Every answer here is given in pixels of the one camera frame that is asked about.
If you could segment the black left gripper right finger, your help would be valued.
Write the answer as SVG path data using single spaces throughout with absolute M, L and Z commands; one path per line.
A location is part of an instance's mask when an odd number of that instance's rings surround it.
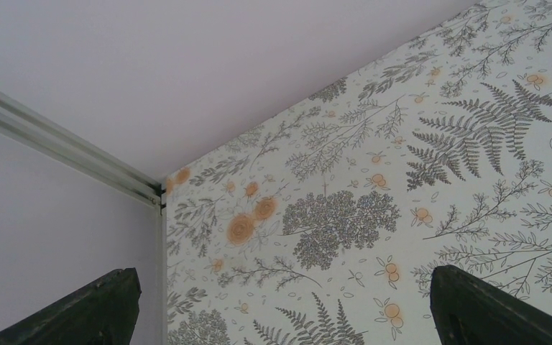
M 552 316 L 453 265 L 431 274 L 442 344 L 552 344 Z

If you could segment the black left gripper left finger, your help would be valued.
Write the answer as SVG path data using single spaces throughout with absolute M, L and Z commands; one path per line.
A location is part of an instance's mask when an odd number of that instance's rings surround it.
M 135 268 L 112 270 L 0 331 L 0 344 L 129 344 L 141 294 Z

